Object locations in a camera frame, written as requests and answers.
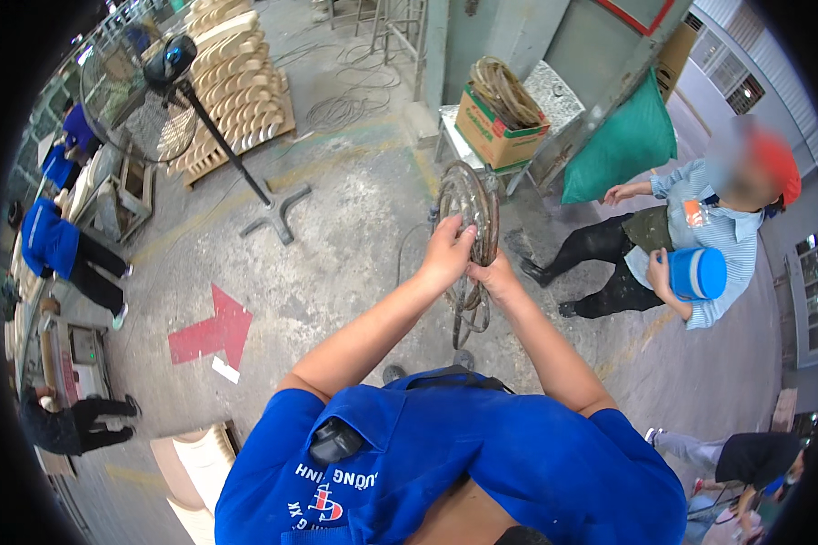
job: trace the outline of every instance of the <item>cardboard box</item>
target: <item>cardboard box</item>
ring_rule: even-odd
[[[655,73],[658,77],[660,97],[664,99],[664,102],[673,94],[678,76],[681,76],[681,72],[685,70],[687,57],[696,39],[697,30],[691,28],[687,23],[680,23],[673,32],[673,36],[666,41],[663,49],[658,53],[658,69]]]
[[[486,105],[469,93],[469,85],[466,85],[454,126],[483,163],[490,163],[495,171],[502,171],[522,166],[533,157],[550,126],[542,112],[539,116],[541,125],[510,131]]]

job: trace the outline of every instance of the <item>striped shirt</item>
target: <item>striped shirt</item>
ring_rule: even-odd
[[[717,299],[693,302],[693,313],[687,329],[709,327],[724,315],[743,291],[754,274],[757,258],[757,229],[763,222],[763,212],[737,212],[730,208],[711,207],[710,222],[700,228],[690,228],[685,219],[685,201],[703,201],[715,191],[709,185],[712,172],[705,159],[689,162],[668,176],[652,176],[652,193],[666,199],[668,228],[673,248],[718,248],[728,264],[727,287]],[[648,254],[635,246],[624,260],[633,276],[648,289]]]

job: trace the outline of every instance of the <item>red arrow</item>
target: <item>red arrow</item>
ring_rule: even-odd
[[[198,357],[224,350],[228,365],[240,369],[242,349],[251,326],[251,313],[212,284],[215,316],[171,333],[170,358],[173,365],[184,364]]]

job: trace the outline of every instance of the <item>red cap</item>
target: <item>red cap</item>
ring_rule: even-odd
[[[800,196],[800,170],[788,142],[778,134],[755,129],[748,137],[748,149],[775,180],[784,195],[783,204],[795,202]]]

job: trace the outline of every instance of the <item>standing fan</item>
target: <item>standing fan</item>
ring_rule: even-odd
[[[294,236],[285,222],[285,212],[309,193],[309,186],[303,184],[292,192],[273,195],[267,180],[261,180],[263,187],[254,181],[186,77],[196,56],[191,38],[179,35],[164,39],[147,25],[125,26],[95,44],[82,65],[80,84],[82,108],[91,130],[131,157],[166,162],[191,146],[199,117],[263,202],[263,216],[242,229],[240,237],[271,223],[282,244],[291,244]]]

